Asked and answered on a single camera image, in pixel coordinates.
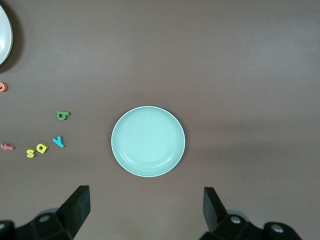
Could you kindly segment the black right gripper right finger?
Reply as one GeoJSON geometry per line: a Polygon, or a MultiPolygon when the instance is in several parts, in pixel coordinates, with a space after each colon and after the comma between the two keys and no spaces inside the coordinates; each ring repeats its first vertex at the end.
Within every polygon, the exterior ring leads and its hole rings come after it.
{"type": "Polygon", "coordinates": [[[290,226],[267,222],[258,228],[238,213],[229,213],[213,187],[203,190],[203,216],[208,227],[199,240],[302,240],[290,226]]]}

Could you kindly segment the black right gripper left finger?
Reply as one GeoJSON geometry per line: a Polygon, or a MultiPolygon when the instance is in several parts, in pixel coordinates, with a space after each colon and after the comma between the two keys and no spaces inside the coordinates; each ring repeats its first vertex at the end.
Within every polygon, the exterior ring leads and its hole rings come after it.
{"type": "Polygon", "coordinates": [[[55,212],[42,213],[25,225],[0,220],[0,240],[74,240],[89,214],[90,187],[81,185],[55,212]]]}

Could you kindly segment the teal letter y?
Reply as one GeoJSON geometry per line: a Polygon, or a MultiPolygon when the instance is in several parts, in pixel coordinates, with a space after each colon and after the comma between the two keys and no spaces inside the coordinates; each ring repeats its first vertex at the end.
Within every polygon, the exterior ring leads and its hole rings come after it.
{"type": "Polygon", "coordinates": [[[64,141],[63,141],[63,137],[62,136],[57,136],[55,138],[52,139],[52,141],[57,145],[59,146],[60,148],[64,148],[65,147],[65,144],[64,144],[64,141]]]}

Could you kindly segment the green letter g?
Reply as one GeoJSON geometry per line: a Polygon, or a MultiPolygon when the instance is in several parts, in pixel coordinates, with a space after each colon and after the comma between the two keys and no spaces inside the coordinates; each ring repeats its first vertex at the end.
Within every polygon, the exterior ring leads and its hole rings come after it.
{"type": "Polygon", "coordinates": [[[64,121],[68,118],[71,113],[69,111],[58,110],[56,112],[56,118],[60,121],[64,121]]]}

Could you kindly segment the green plate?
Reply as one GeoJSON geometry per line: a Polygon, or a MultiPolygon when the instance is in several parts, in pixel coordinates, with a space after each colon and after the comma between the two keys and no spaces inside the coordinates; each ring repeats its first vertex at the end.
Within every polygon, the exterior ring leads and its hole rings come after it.
{"type": "Polygon", "coordinates": [[[140,106],[119,118],[110,144],[114,158],[124,170],[153,178],[179,164],[186,149],[186,135],[180,121],[169,111],[140,106]]]}

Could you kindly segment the brown table cover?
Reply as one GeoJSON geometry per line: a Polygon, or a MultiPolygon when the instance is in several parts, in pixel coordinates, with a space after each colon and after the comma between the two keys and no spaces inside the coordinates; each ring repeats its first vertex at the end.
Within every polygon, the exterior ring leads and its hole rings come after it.
{"type": "Polygon", "coordinates": [[[198,240],[213,187],[258,227],[320,240],[320,0],[0,5],[13,29],[0,143],[15,146],[0,149],[0,220],[24,225],[88,185],[75,240],[198,240]],[[115,123],[140,106],[185,132],[183,158],[159,177],[130,174],[111,150],[115,123]]]}

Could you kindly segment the beige plate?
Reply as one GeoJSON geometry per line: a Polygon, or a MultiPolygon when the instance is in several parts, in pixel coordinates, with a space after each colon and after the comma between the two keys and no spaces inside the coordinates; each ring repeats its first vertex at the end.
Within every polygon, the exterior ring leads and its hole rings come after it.
{"type": "Polygon", "coordinates": [[[13,29],[9,17],[0,5],[0,65],[9,57],[13,47],[13,29]]]}

